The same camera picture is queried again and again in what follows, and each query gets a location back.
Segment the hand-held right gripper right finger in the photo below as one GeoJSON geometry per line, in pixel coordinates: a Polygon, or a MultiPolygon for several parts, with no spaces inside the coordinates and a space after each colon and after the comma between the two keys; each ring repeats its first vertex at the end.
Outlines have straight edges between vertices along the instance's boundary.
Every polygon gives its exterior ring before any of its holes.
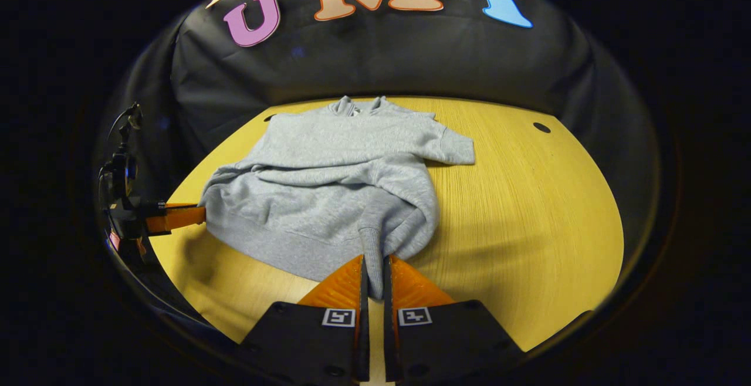
{"type": "Polygon", "coordinates": [[[384,375],[395,384],[470,384],[524,351],[480,300],[454,300],[416,268],[384,258],[384,375]]]}

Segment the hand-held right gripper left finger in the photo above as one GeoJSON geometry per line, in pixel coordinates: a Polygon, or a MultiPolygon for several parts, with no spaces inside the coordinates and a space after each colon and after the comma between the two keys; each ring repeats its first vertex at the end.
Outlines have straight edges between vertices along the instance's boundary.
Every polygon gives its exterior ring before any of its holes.
{"type": "Polygon", "coordinates": [[[370,380],[364,257],[343,264],[297,303],[272,303],[241,349],[252,367],[282,384],[370,380]]]}

